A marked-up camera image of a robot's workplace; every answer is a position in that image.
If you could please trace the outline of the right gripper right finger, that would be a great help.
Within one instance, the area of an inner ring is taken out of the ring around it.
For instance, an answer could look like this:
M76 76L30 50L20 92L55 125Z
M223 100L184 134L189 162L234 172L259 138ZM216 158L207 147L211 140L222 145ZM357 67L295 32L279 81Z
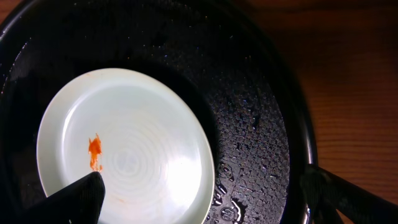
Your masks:
M300 186L315 224L342 223L339 213L355 224L397 223L397 205L316 165L306 165Z

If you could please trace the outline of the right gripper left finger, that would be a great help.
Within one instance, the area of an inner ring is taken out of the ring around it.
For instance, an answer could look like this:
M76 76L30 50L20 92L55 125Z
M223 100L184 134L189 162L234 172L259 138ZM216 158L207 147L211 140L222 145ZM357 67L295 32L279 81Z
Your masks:
M105 196L99 172L92 172L28 209L22 223L97 224Z

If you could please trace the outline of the light green plate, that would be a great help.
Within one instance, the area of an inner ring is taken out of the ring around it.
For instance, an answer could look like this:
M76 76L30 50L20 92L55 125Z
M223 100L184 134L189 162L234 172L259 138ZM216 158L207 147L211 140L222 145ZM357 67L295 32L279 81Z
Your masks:
M169 87L121 68L90 71L51 100L37 135L46 196L93 171L100 223L203 223L215 167L206 134Z

